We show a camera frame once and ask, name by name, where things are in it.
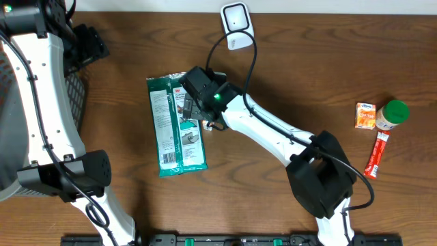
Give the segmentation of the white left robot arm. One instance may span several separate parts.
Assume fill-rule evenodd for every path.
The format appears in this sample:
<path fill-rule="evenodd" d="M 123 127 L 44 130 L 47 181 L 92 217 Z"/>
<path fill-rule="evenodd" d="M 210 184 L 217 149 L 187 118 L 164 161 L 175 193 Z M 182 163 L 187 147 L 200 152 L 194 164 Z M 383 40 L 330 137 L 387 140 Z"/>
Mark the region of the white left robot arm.
<path fill-rule="evenodd" d="M 87 151 L 80 136 L 78 71 L 109 50 L 93 27 L 73 25 L 74 11 L 56 0 L 1 2 L 1 199 L 58 197 L 79 209 L 98 235 L 62 245 L 140 245 L 111 189 L 108 154 Z"/>

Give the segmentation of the green lid spice jar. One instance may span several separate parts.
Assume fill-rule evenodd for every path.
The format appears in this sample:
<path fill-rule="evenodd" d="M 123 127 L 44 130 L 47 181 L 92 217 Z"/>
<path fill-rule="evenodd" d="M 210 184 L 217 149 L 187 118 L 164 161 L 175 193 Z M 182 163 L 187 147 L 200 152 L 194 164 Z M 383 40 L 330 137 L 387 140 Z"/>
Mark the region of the green lid spice jar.
<path fill-rule="evenodd" d="M 389 131 L 405 122 L 410 116 L 407 104 L 402 100 L 391 100 L 376 113 L 376 127 Z"/>

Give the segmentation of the black mounting rail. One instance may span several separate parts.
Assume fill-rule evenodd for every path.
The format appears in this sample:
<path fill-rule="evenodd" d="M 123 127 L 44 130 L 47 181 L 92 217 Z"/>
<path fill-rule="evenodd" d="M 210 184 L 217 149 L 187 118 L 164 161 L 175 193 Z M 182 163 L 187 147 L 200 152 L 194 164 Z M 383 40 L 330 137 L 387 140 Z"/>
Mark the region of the black mounting rail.
<path fill-rule="evenodd" d="M 354 246 L 402 246 L 400 236 L 356 235 Z M 137 239 L 129 245 L 144 246 L 322 246 L 314 234 L 293 234 L 289 236 L 177 236 L 157 234 L 147 242 Z"/>

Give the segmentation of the white barcode scanner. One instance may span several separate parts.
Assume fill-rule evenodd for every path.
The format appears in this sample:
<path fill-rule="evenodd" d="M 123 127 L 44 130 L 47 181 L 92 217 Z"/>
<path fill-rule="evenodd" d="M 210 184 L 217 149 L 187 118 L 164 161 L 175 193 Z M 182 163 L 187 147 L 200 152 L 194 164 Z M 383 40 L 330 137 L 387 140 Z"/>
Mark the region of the white barcode scanner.
<path fill-rule="evenodd" d="M 227 46 L 229 50 L 242 49 L 251 46 L 252 39 L 242 33 L 245 31 L 252 37 L 254 36 L 253 25 L 247 5 L 241 1 L 228 3 L 220 11 L 222 24 L 227 36 Z"/>

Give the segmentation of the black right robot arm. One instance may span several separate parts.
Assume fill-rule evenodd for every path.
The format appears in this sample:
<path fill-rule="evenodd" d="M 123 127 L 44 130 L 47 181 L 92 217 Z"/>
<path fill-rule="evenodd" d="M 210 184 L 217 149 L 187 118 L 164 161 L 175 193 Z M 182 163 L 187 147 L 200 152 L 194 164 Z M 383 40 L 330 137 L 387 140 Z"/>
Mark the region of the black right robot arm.
<path fill-rule="evenodd" d="M 223 73 L 195 66 L 179 82 L 187 96 L 184 117 L 222 124 L 269 151 L 284 165 L 295 199 L 316 218 L 318 241 L 352 244 L 354 230 L 346 208 L 357 177 L 332 134 L 314 135 L 287 124 L 229 83 Z"/>

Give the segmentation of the red white snack stick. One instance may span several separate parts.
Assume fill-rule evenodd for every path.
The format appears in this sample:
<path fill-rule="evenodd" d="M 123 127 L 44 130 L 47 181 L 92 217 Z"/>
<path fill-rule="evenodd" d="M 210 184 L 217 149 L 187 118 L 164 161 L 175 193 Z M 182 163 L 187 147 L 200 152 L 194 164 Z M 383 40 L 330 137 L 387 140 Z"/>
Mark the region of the red white snack stick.
<path fill-rule="evenodd" d="M 390 135 L 391 134 L 389 131 L 378 131 L 376 142 L 371 152 L 368 164 L 363 173 L 365 177 L 373 180 L 377 178 L 379 164 Z"/>

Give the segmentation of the orange small box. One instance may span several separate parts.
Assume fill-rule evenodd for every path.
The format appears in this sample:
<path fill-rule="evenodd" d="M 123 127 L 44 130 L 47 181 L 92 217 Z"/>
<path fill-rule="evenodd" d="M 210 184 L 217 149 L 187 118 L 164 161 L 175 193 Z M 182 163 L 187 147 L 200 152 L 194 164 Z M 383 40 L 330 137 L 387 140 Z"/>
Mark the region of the orange small box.
<path fill-rule="evenodd" d="M 203 120 L 202 121 L 203 129 L 206 131 L 212 131 L 212 127 L 208 124 L 208 121 Z"/>
<path fill-rule="evenodd" d="M 376 125 L 376 106 L 369 103 L 356 104 L 355 127 L 373 130 Z"/>

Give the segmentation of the grey plastic basket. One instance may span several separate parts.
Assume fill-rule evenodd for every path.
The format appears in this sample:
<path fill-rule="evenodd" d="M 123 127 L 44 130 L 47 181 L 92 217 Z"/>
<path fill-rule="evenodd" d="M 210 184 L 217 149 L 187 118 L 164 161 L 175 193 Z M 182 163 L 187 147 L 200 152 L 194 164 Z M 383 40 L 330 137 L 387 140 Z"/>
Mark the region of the grey plastic basket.
<path fill-rule="evenodd" d="M 73 125 L 81 130 L 85 113 L 87 84 L 77 74 L 65 78 L 66 96 Z M 10 61 L 1 52 L 1 201 L 12 196 L 41 196 L 22 187 L 17 171 L 28 166 L 29 138 L 20 91 Z"/>

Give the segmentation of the green white snack bag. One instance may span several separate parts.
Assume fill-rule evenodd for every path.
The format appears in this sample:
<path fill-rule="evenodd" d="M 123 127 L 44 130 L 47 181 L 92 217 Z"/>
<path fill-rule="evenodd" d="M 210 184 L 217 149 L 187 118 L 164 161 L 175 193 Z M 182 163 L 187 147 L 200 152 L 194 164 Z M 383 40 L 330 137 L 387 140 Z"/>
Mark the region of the green white snack bag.
<path fill-rule="evenodd" d="M 183 75 L 147 79 L 161 178 L 208 168 L 201 122 L 183 117 L 186 90 L 179 82 Z"/>

